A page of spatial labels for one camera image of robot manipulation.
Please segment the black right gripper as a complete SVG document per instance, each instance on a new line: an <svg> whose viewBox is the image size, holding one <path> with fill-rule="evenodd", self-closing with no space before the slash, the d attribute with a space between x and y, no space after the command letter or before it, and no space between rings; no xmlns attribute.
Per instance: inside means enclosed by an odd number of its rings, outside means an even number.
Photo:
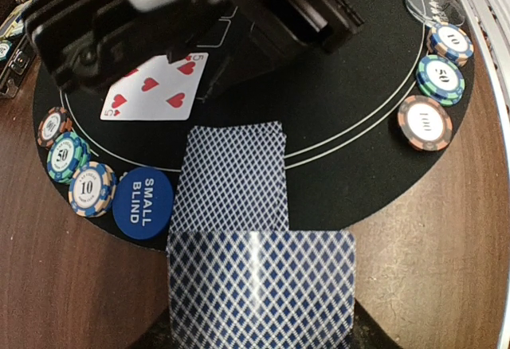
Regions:
<svg viewBox="0 0 510 349"><path fill-rule="evenodd" d="M183 59L230 0L180 0L141 12L128 0L34 0L25 32L56 86L100 92L158 55Z"/></svg>

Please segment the red black chips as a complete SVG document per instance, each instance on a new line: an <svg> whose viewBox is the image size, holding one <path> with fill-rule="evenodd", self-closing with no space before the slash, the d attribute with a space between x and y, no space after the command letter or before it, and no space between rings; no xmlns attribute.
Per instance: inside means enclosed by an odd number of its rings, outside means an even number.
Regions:
<svg viewBox="0 0 510 349"><path fill-rule="evenodd" d="M37 143L40 147L50 149L60 135L72 128L72 117L65 108L50 108L37 128Z"/></svg>
<svg viewBox="0 0 510 349"><path fill-rule="evenodd" d="M428 96L412 95L399 105L397 122L409 145L418 151L441 151L453 137L453 123L444 108Z"/></svg>

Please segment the five of hearts card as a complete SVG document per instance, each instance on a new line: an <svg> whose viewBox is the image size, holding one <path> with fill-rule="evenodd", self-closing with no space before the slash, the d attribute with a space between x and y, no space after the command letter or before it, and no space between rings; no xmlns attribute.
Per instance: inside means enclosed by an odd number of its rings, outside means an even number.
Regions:
<svg viewBox="0 0 510 349"><path fill-rule="evenodd" d="M190 117L208 53L191 53L169 63L152 57L108 90L103 121L183 121Z"/></svg>

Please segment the green chips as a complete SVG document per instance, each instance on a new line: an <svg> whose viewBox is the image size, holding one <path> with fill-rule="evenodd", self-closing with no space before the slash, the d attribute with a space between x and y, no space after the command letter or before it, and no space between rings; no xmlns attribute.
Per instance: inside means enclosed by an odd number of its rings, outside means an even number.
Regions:
<svg viewBox="0 0 510 349"><path fill-rule="evenodd" d="M444 107L461 101L465 92L465 78L450 60L435 54L425 55L415 73L418 87Z"/></svg>
<svg viewBox="0 0 510 349"><path fill-rule="evenodd" d="M60 135L51 147L46 168L49 177L60 184L70 184L75 172L90 161L88 143L76 132Z"/></svg>

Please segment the white blue chips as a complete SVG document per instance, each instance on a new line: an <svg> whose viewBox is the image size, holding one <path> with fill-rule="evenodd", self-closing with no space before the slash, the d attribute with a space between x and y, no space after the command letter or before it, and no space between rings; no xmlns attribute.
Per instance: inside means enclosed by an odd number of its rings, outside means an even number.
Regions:
<svg viewBox="0 0 510 349"><path fill-rule="evenodd" d="M427 48L452 61L458 67L464 66L474 54L474 46L466 32L448 22L433 24L427 36Z"/></svg>
<svg viewBox="0 0 510 349"><path fill-rule="evenodd" d="M116 186L116 175L110 166L90 161L73 175L69 204L83 218L98 218L111 208Z"/></svg>

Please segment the blue small blind button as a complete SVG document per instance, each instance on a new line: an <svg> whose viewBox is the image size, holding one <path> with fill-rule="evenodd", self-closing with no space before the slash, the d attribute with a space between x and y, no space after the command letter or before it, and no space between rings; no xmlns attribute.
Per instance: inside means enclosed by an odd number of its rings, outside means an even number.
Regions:
<svg viewBox="0 0 510 349"><path fill-rule="evenodd" d="M112 213L122 233L146 241L168 227L174 200L171 182L162 171L138 167L126 173L117 185Z"/></svg>

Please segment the blue playing card deck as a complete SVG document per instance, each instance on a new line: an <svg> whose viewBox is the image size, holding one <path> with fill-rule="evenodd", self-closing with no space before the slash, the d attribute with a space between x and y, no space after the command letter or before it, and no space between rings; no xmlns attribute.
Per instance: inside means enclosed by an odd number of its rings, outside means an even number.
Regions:
<svg viewBox="0 0 510 349"><path fill-rule="evenodd" d="M355 238L346 231L169 236L177 348L348 348Z"/></svg>

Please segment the clear round dealer button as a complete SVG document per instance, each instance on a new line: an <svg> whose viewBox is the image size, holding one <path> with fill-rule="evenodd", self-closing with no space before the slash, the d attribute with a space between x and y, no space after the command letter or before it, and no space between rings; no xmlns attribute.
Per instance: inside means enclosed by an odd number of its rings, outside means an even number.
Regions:
<svg viewBox="0 0 510 349"><path fill-rule="evenodd" d="M465 11L457 0L405 0L410 14L425 26L447 22L460 27L465 22Z"/></svg>

